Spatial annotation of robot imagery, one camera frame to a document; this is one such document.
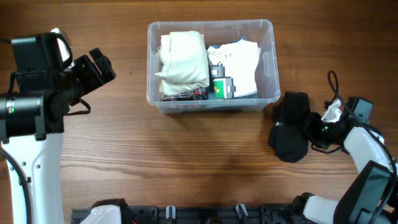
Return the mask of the black garment with tape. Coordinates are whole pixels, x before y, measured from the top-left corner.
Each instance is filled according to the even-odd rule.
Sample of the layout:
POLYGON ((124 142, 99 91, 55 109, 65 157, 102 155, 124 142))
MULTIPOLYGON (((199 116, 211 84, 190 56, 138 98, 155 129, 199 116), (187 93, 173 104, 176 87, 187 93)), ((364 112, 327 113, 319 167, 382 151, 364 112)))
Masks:
POLYGON ((286 92, 282 101, 272 108, 268 145, 284 162, 296 163, 308 153, 308 139, 302 132, 302 123, 310 115, 308 95, 286 92))

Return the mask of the cream sweatshirt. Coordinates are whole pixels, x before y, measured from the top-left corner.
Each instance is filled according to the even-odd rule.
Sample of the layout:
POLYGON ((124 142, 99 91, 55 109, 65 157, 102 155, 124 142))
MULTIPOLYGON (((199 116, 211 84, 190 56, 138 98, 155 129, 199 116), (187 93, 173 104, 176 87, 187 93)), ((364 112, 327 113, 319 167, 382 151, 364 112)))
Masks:
POLYGON ((156 56, 162 63, 161 71, 155 73, 161 94, 177 95, 210 85, 203 34, 190 30, 162 35, 156 56))

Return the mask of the red plaid shirt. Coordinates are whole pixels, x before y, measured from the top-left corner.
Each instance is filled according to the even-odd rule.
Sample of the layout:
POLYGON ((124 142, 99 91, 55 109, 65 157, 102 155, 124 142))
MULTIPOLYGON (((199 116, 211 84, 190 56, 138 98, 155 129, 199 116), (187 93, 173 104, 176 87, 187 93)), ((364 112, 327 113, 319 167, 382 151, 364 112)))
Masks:
POLYGON ((161 94, 161 101, 198 101, 207 100, 208 94, 206 88, 200 87, 194 90, 186 91, 176 95, 163 95, 161 94))

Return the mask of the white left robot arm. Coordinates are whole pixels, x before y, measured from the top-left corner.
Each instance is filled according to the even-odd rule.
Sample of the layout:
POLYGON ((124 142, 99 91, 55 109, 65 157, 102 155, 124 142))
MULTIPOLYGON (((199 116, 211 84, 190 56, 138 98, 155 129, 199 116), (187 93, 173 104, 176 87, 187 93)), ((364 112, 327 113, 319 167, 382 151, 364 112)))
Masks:
POLYGON ((9 41, 17 68, 1 95, 1 155, 14 223, 63 223, 60 156, 64 119, 84 96, 114 80, 100 49, 75 58, 60 29, 9 41))

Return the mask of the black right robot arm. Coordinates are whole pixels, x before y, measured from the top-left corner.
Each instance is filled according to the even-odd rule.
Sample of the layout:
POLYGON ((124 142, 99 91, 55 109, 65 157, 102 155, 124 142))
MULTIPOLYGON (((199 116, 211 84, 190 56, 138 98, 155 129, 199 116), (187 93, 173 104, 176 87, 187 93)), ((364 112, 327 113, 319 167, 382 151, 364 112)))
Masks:
POLYGON ((382 134, 369 125, 371 101, 350 97, 335 135, 354 160, 358 176, 339 200, 304 193, 290 206, 294 218, 312 223, 397 223, 397 161, 382 134))

